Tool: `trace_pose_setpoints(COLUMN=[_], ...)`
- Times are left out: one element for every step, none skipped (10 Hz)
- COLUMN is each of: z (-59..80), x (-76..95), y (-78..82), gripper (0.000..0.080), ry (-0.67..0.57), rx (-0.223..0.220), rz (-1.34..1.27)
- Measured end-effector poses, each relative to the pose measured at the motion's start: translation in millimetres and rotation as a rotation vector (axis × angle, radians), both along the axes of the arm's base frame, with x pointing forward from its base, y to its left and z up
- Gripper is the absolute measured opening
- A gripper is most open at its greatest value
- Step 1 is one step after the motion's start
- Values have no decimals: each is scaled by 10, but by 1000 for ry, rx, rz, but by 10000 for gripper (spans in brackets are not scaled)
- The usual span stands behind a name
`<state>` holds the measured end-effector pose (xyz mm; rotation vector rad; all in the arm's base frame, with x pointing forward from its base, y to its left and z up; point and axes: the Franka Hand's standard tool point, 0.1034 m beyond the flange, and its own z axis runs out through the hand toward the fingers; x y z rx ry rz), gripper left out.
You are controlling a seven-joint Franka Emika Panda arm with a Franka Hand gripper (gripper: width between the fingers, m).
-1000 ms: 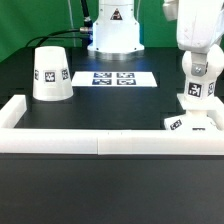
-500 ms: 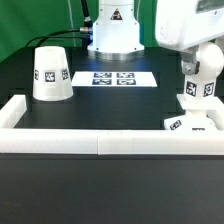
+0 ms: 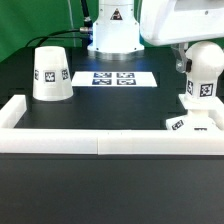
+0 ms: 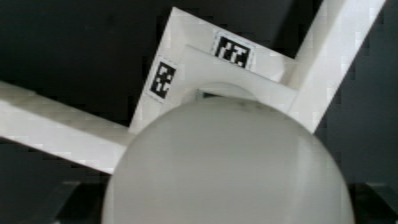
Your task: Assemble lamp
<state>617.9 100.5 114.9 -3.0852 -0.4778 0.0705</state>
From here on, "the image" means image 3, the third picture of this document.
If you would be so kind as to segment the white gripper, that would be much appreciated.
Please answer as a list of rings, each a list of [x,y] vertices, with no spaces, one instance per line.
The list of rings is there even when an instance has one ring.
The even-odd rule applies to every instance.
[[[183,42],[224,37],[224,0],[142,0],[140,33],[152,45],[172,44],[176,70],[190,72]]]

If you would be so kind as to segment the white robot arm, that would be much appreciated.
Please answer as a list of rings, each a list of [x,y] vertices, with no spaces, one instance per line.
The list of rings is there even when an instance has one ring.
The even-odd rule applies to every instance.
[[[134,17],[134,0],[99,0],[93,23],[93,42],[88,51],[95,57],[122,60],[151,45],[170,45],[176,69],[188,72],[192,60],[185,55],[192,41],[224,37],[224,0],[141,0]]]

